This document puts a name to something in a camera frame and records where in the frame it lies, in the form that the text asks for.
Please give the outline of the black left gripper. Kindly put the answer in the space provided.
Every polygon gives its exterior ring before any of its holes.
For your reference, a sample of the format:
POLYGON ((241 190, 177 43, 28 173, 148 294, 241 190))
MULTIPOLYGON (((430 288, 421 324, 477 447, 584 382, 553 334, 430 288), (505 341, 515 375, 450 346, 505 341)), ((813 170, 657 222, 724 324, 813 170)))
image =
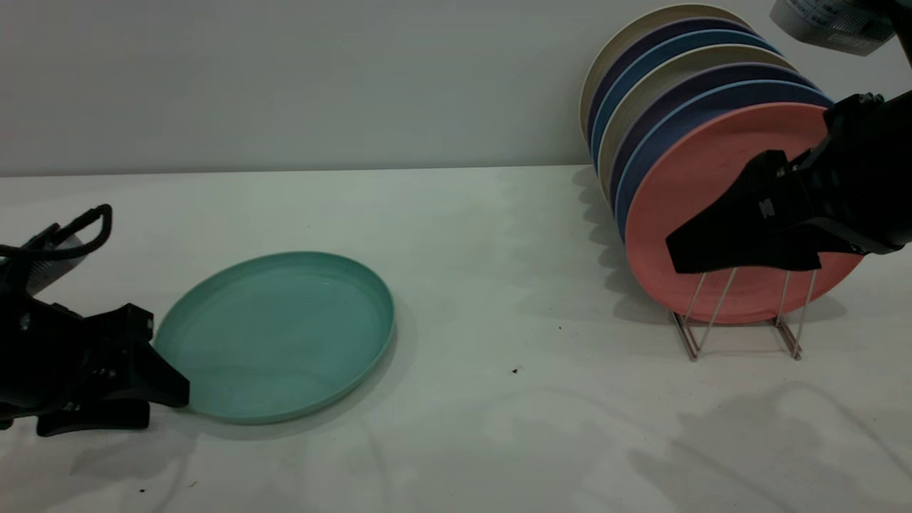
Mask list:
POLYGON ((144 430, 149 403, 189 405, 191 383, 153 348, 153 329, 153 314, 133 304, 84 317, 2 285, 2 429, 36 417, 42 437, 144 430), (89 348, 85 396, 101 403, 66 411, 89 348))

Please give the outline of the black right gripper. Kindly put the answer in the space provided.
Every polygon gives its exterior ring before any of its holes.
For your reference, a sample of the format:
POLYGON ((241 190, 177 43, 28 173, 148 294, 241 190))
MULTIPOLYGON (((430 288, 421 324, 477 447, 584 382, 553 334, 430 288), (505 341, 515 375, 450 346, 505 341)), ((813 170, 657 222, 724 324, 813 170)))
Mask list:
POLYGON ((783 150, 763 150, 709 207, 665 238, 675 272, 821 269, 807 229, 860 254, 910 243, 910 94, 856 94, 825 111, 824 122, 825 139, 794 160, 792 171, 783 150))

